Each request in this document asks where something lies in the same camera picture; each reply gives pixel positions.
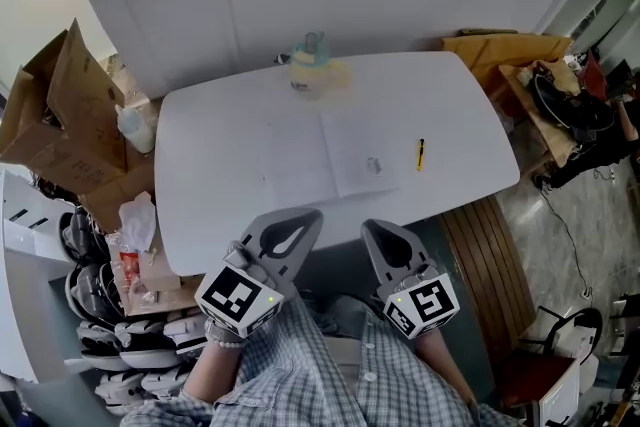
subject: floor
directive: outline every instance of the floor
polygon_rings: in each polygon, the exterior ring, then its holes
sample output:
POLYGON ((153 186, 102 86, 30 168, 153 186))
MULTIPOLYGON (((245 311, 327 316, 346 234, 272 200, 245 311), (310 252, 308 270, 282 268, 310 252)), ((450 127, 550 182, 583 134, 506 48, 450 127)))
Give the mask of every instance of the floor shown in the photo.
MULTIPOLYGON (((522 167, 531 139, 516 130, 511 135, 514 152, 522 167)), ((603 314, 605 329, 598 353, 608 351, 613 331, 608 316, 613 300, 622 293, 640 292, 640 216, 634 214, 627 188, 634 183, 628 160, 608 168, 602 176, 587 171, 563 188, 547 194, 556 212, 565 220, 577 248, 582 274, 593 289, 592 299, 581 297, 585 285, 578 274, 571 240, 530 180, 522 180, 497 195, 511 228, 527 277, 533 302, 562 315, 593 304, 603 314)), ((544 313, 529 331, 540 336, 555 319, 544 313)))

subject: plaid shirt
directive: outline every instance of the plaid shirt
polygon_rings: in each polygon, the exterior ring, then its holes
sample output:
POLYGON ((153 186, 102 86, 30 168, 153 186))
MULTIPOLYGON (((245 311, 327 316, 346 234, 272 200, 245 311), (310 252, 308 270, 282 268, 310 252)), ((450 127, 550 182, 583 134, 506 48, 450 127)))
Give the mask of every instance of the plaid shirt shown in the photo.
POLYGON ((183 391, 146 403, 121 426, 517 425, 484 405, 472 418, 458 394, 373 314, 367 313, 361 351, 353 396, 307 307, 295 298, 252 335, 233 391, 215 405, 183 391))

